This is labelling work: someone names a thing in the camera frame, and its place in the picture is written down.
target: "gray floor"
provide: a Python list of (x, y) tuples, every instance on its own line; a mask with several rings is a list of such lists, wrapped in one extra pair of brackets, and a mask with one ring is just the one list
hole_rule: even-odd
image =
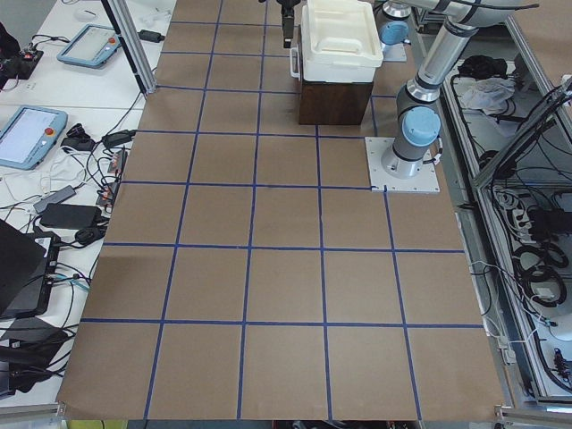
[(147, 426), (145, 421), (131, 420), (128, 429), (270, 429), (270, 421), (248, 421), (248, 420), (209, 420), (209, 421), (158, 421), (149, 420)]
[(0, 0), (0, 22), (26, 46), (59, 0)]

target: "white mounting plate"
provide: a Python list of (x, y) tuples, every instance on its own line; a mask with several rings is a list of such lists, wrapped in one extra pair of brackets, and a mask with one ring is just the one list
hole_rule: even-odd
[(388, 63), (406, 63), (408, 56), (405, 53), (405, 46), (402, 43), (397, 45), (383, 46), (383, 60)]
[[(382, 167), (382, 155), (387, 147), (393, 144), (393, 138), (366, 137), (367, 164), (369, 166), (369, 182), (373, 192), (413, 192), (422, 194), (438, 194), (439, 182), (433, 164), (423, 164), (419, 174), (411, 179), (398, 179), (391, 176)], [(427, 150), (424, 160), (432, 156)]]

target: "blue circular cap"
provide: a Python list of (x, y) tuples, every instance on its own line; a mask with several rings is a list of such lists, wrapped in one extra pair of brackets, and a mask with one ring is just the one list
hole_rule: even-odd
[(379, 34), (379, 39), (385, 45), (397, 45), (407, 38), (409, 26), (404, 21), (388, 22), (382, 26)]
[(429, 107), (414, 107), (406, 113), (401, 129), (409, 143), (425, 147), (437, 139), (441, 129), (441, 119)]

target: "blue and white tablet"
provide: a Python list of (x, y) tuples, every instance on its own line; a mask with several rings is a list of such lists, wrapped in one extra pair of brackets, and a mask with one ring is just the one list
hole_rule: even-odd
[(111, 27), (88, 24), (56, 58), (62, 63), (96, 69), (115, 54), (120, 45)]
[(66, 112), (21, 106), (0, 131), (0, 165), (34, 168), (54, 146), (67, 122)]

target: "plastic bin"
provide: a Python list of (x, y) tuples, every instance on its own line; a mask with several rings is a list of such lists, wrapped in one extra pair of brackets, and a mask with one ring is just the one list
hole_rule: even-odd
[[(372, 5), (358, 0), (308, 0), (302, 8), (302, 61), (304, 79), (356, 83), (374, 80), (382, 65), (382, 45)], [(299, 48), (290, 50), (290, 73)]]

